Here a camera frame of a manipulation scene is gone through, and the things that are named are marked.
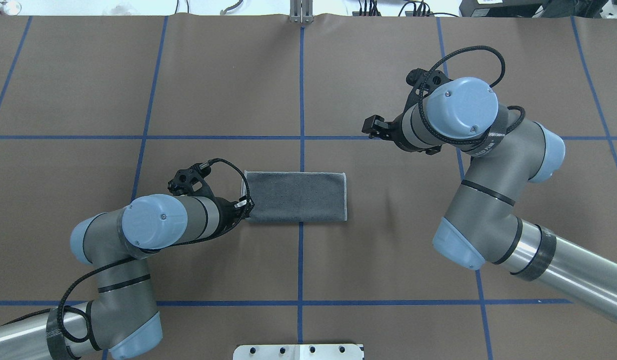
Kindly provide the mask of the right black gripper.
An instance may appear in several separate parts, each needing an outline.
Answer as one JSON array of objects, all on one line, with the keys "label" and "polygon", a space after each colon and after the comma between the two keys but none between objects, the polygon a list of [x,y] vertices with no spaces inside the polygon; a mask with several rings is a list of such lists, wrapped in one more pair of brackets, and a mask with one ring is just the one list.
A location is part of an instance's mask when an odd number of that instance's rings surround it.
[{"label": "right black gripper", "polygon": [[363,121],[361,132],[368,135],[369,139],[380,139],[382,141],[392,141],[395,145],[405,152],[419,152],[418,146],[407,139],[406,135],[414,135],[411,130],[411,121],[407,119],[407,132],[403,129],[404,113],[398,115],[393,121],[385,121],[385,119],[377,114],[367,117]]}]

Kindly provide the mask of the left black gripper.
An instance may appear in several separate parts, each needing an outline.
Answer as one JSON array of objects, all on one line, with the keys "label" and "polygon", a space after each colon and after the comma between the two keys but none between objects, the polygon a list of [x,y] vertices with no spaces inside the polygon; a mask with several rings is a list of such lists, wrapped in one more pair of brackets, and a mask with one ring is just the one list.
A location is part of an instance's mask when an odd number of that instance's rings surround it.
[{"label": "left black gripper", "polygon": [[216,198],[220,215],[219,224],[215,234],[221,236],[235,228],[240,221],[251,216],[255,203],[251,196],[242,196],[237,201],[230,202],[222,197]]}]

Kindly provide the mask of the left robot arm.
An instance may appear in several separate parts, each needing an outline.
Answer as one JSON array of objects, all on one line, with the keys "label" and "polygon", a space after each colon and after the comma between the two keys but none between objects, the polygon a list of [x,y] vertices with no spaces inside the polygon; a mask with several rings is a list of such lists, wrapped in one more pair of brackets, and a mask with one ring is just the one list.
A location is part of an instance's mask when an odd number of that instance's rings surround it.
[{"label": "left robot arm", "polygon": [[0,360],[81,360],[107,350],[129,360],[162,341],[162,319],[148,258],[162,249],[192,245],[229,232],[253,202],[203,196],[150,194],[75,226],[70,247],[93,271],[98,296],[78,305],[57,305],[0,326]]}]

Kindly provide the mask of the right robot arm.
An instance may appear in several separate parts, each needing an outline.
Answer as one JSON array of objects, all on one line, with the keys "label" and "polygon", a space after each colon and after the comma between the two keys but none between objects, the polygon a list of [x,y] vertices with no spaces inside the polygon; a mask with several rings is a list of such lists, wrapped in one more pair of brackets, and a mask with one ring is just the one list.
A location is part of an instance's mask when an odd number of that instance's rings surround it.
[{"label": "right robot arm", "polygon": [[484,80],[420,80],[418,96],[393,121],[364,120],[362,132],[406,152],[433,155],[453,145],[471,162],[432,240],[471,271],[500,265],[515,278],[563,293],[617,323],[617,263],[514,215],[528,183],[548,180],[566,155],[563,140],[523,108],[503,105]]}]

